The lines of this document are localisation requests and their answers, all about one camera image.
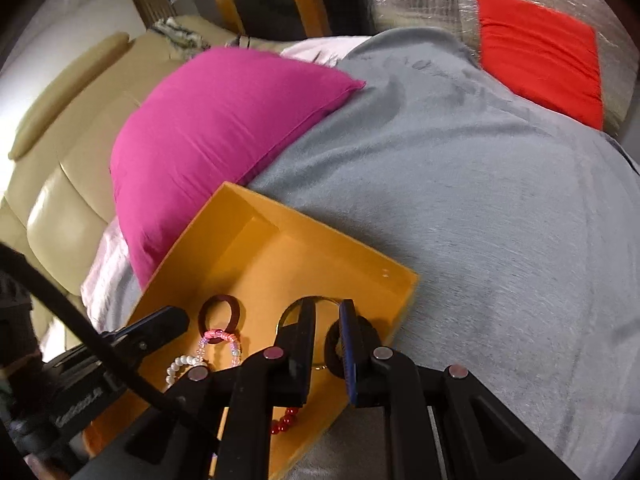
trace gray blanket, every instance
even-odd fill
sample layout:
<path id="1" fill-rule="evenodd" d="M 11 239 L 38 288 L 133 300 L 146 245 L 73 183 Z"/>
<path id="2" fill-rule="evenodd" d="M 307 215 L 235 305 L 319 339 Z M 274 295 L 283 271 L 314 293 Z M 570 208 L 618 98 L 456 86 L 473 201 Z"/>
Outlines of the gray blanket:
<path id="1" fill-rule="evenodd" d="M 640 438 L 634 164 L 439 30 L 385 32 L 338 68 L 367 87 L 250 187 L 415 269 L 397 348 L 467 365 L 578 476 L 612 478 Z M 362 411 L 290 477 L 384 478 L 382 417 Z"/>

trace red cushion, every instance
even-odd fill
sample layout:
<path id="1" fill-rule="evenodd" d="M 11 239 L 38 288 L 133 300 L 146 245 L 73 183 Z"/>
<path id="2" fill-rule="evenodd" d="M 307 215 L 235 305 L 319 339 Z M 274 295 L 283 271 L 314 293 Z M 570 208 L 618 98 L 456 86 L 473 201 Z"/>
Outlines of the red cushion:
<path id="1" fill-rule="evenodd" d="M 525 0 L 478 0 L 480 62 L 515 94 L 602 129 L 595 31 Z"/>

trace magenta cushion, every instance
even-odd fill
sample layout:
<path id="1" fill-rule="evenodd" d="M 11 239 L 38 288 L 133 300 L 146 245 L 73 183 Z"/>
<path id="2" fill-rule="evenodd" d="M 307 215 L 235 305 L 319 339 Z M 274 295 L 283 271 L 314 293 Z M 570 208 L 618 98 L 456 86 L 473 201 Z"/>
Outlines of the magenta cushion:
<path id="1" fill-rule="evenodd" d="M 247 184 L 364 85 L 240 48 L 213 48 L 164 79 L 111 153 L 116 213 L 140 285 L 225 180 Z"/>

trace black cable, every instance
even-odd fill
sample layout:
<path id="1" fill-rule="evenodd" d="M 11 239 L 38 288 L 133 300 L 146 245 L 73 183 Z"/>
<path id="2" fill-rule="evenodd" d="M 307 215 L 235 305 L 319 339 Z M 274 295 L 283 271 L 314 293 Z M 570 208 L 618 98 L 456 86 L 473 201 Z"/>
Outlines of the black cable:
<path id="1" fill-rule="evenodd" d="M 84 345 L 116 375 L 131 391 L 146 400 L 156 410 L 175 416 L 192 430 L 209 431 L 180 405 L 169 400 L 152 384 L 125 364 L 94 327 L 76 310 L 52 283 L 31 267 L 16 251 L 0 243 L 0 269 L 4 270 L 42 302 Z"/>

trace orange tray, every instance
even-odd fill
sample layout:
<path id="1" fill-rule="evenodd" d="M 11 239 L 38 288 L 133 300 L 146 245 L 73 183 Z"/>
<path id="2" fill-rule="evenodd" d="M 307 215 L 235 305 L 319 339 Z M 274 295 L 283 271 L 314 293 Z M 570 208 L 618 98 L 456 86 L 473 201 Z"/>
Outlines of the orange tray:
<path id="1" fill-rule="evenodd" d="M 176 356 L 194 354 L 198 312 L 214 294 L 241 303 L 238 334 L 245 358 L 273 344 L 283 310 L 302 296 L 351 298 L 385 342 L 398 329 L 418 277 L 383 254 L 297 211 L 235 184 L 224 183 L 200 211 L 156 271 L 130 322 L 165 305 L 183 308 L 189 330 L 154 354 L 140 374 L 164 390 L 166 369 Z M 327 329 L 337 307 L 318 303 L 314 361 L 322 360 Z M 207 326 L 224 328 L 226 304 L 210 309 Z M 230 365 L 225 343 L 207 348 L 216 369 Z M 270 479 L 284 475 L 347 405 L 344 382 L 328 370 L 312 373 L 307 404 L 298 422 L 272 437 Z M 126 392 L 85 434 L 92 452 L 110 442 L 147 407 Z M 283 408 L 274 409 L 279 418 Z"/>

